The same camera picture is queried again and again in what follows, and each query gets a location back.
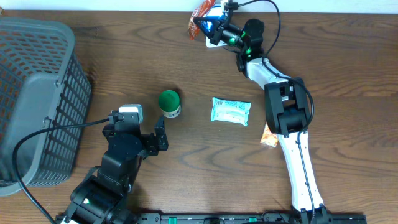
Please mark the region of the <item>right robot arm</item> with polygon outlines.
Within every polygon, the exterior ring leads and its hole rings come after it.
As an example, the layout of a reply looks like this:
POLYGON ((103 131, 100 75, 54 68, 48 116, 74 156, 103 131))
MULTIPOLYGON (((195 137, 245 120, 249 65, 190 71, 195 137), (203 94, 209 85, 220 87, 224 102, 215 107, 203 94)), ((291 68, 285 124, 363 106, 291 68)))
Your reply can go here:
POLYGON ((195 17, 194 24, 212 44, 237 47, 237 67, 264 89, 266 123, 284 152, 296 216, 290 223, 328 223, 318 192, 308 150, 308 126, 313 119, 313 98, 301 78, 291 78, 274 68, 262 49, 264 23, 248 20, 244 27, 230 24, 229 16, 195 17))

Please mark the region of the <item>red snack package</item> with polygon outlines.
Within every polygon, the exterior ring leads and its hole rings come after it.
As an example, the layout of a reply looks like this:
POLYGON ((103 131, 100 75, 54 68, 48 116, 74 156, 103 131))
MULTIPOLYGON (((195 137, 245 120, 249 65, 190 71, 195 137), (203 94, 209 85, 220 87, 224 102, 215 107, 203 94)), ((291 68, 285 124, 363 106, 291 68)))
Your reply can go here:
POLYGON ((194 40, 200 32, 200 29, 194 23, 194 18, 205 17, 209 13, 210 9, 215 5, 215 2, 215 0, 203 0, 203 2, 192 12, 188 22, 188 34, 191 40, 194 40))

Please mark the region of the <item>green lid white jar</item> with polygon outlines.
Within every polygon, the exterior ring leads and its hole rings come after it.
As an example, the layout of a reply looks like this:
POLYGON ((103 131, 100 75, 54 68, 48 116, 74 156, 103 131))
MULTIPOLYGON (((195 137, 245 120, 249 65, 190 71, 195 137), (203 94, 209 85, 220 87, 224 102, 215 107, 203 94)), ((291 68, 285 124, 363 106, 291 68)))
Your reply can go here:
POLYGON ((159 107, 166 118, 176 118, 181 113, 181 101, 178 93, 165 90, 159 96, 159 107))

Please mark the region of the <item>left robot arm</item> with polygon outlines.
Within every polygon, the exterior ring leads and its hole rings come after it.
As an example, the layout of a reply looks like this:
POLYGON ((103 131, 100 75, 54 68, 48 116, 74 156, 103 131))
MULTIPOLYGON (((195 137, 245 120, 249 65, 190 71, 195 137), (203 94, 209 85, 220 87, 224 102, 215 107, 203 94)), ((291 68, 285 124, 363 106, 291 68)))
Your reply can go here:
POLYGON ((127 208, 141 163, 168 149, 164 117, 154 133, 142 134, 138 112, 113 111, 102 133, 108 150, 70 196, 70 205, 56 223, 136 223, 139 216, 127 208))

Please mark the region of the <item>teal wet wipes pack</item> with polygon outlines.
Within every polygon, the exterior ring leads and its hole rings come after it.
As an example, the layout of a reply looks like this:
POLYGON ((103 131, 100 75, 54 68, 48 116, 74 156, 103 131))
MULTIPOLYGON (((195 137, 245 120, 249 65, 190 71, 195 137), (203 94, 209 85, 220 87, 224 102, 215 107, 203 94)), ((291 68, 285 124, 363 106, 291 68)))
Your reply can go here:
POLYGON ((211 121, 226 121, 230 123, 248 125, 250 102, 223 100, 212 98, 211 121))

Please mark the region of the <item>orange tissue pack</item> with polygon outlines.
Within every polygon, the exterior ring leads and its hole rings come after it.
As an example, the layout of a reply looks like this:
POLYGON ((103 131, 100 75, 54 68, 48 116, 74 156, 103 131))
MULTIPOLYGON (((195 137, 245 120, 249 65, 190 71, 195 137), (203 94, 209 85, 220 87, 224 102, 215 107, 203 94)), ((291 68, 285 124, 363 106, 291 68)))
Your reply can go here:
POLYGON ((260 143, 275 148, 278 142, 277 135, 272 133, 268 124, 265 123, 260 143))

